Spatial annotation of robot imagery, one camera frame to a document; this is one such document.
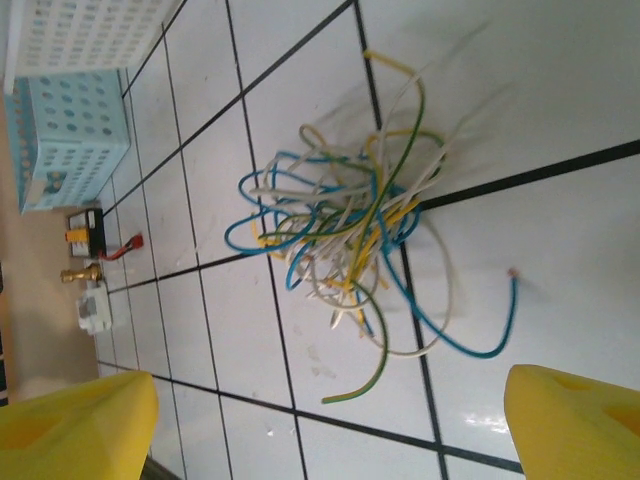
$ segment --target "white basket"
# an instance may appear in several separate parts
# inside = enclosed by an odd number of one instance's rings
[[[13,0],[5,93],[15,77],[139,64],[176,0]]]

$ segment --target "beige floor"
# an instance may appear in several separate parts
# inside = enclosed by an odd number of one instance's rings
[[[69,268],[65,212],[18,212],[4,106],[0,100],[0,330],[11,402],[97,377],[92,338],[75,315],[79,285]]]

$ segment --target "tiled floor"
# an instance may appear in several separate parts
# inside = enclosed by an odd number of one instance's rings
[[[640,388],[630,361],[640,341],[639,10],[631,0],[184,1],[143,67],[122,75],[133,147],[100,195],[110,245],[146,240],[106,267],[115,326],[96,349],[102,375],[156,377],[152,456],[191,480],[516,479],[502,407],[513,364]],[[301,150],[301,123],[345,145],[376,128],[404,79],[369,71],[367,44],[432,62],[431,127],[447,131],[500,92],[456,143],[423,215],[455,265],[452,335],[495,344],[511,266],[520,308],[493,360],[438,345],[428,362],[392,358],[367,395],[321,405],[359,385],[377,352],[351,325],[329,330],[306,292],[286,292],[281,264],[237,255],[222,234],[250,212],[238,179],[277,150]],[[406,251],[418,299],[441,312],[428,231]],[[430,340],[397,293],[380,301],[393,347]]]

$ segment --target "light blue basket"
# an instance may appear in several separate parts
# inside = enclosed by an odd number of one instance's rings
[[[20,78],[4,101],[20,211],[95,200],[130,145],[117,72]]]

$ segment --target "plastic basket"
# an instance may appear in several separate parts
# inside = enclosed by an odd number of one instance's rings
[[[22,212],[93,201],[129,149],[117,72],[18,79],[5,110]]]
[[[139,64],[176,0],[13,0],[5,93],[21,76]]]

